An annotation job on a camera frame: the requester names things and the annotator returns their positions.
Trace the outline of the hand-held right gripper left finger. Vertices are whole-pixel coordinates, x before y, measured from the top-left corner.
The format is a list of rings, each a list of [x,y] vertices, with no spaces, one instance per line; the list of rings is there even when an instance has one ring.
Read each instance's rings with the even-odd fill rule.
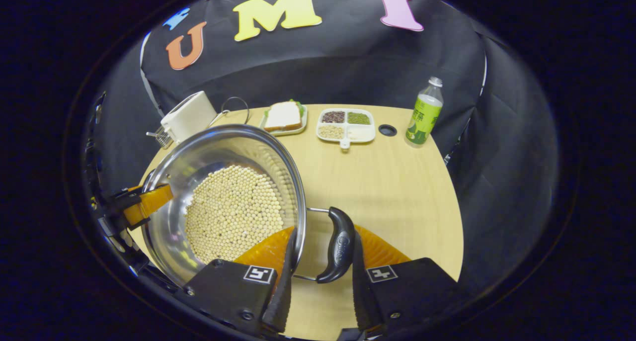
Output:
[[[216,259],[175,297],[218,324],[253,337],[284,332],[291,307],[291,260],[296,230],[280,230],[237,262]]]

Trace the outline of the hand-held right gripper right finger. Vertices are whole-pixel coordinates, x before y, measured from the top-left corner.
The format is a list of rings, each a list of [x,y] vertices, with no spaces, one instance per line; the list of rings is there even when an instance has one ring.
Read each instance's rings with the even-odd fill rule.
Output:
[[[458,282],[431,258],[411,259],[370,230],[355,230],[353,305],[357,327],[366,336],[407,338],[459,307]]]

